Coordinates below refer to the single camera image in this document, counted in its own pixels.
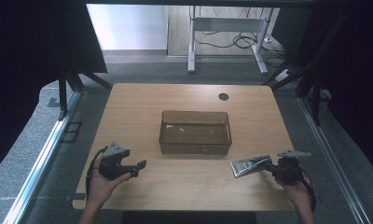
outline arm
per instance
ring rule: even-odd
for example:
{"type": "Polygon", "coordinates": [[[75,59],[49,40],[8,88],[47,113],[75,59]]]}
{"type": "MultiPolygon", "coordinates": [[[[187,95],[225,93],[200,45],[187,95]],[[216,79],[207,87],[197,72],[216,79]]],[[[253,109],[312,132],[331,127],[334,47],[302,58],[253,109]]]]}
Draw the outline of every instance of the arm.
{"type": "MultiPolygon", "coordinates": [[[[102,158],[99,158],[94,167],[98,167],[102,158]]],[[[99,216],[100,209],[104,203],[111,197],[114,189],[121,183],[129,180],[131,174],[125,174],[115,180],[108,180],[99,174],[97,168],[93,168],[90,180],[90,193],[85,205],[79,224],[93,224],[99,216]]]]}
{"type": "Polygon", "coordinates": [[[314,224],[314,215],[311,211],[311,199],[306,187],[301,182],[296,185],[285,185],[280,180],[275,180],[284,188],[289,201],[295,206],[297,211],[297,223],[314,224]]]}

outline wooden table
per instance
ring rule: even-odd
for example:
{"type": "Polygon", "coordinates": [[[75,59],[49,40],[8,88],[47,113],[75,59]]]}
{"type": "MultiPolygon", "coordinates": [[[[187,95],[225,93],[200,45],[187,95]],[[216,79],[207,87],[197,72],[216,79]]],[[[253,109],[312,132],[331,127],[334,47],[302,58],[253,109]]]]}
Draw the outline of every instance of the wooden table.
{"type": "MultiPolygon", "coordinates": [[[[235,178],[231,161],[293,149],[269,87],[179,84],[116,84],[107,102],[76,193],[96,152],[116,141],[131,150],[122,164],[147,160],[137,178],[120,185],[104,205],[123,211],[289,211],[293,206],[263,171],[235,178]],[[226,93],[226,101],[219,99],[226,93]],[[233,144],[227,156],[162,155],[163,110],[228,112],[233,144]]],[[[73,200],[83,209],[85,201],[73,200]]]]}

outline white wall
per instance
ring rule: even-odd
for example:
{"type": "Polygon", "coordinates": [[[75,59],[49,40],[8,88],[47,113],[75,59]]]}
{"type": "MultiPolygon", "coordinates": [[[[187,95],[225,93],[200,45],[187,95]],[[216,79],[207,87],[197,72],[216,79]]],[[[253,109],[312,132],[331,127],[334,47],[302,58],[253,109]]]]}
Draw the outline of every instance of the white wall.
{"type": "Polygon", "coordinates": [[[102,50],[167,48],[167,7],[87,6],[102,50]]]}

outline silver packet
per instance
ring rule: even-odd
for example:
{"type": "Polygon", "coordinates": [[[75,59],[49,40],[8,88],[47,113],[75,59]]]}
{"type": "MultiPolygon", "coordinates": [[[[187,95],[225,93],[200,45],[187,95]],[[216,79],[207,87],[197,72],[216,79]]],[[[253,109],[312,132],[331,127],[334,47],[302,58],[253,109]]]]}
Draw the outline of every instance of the silver packet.
{"type": "Polygon", "coordinates": [[[272,164],[270,156],[255,157],[248,160],[232,161],[230,167],[232,168],[235,178],[249,175],[258,171],[266,169],[266,164],[272,164]]]}

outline desk leg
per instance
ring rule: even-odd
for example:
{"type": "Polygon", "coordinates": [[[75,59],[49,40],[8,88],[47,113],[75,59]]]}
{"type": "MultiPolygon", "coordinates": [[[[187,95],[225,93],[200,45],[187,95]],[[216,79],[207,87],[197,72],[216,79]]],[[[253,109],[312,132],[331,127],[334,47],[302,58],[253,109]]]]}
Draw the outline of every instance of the desk leg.
{"type": "Polygon", "coordinates": [[[271,14],[273,14],[272,7],[269,9],[269,14],[267,15],[263,23],[262,30],[258,38],[258,43],[256,43],[256,46],[253,46],[254,56],[256,56],[256,62],[258,63],[259,70],[261,71],[262,75],[266,75],[268,73],[268,69],[266,68],[265,62],[263,61],[262,56],[260,55],[260,50],[262,48],[262,44],[263,44],[263,40],[265,39],[266,32],[268,31],[268,28],[269,28],[271,14]]]}
{"type": "Polygon", "coordinates": [[[192,18],[190,21],[190,43],[187,56],[187,71],[188,73],[195,73],[195,15],[196,7],[192,8],[192,18]]]}

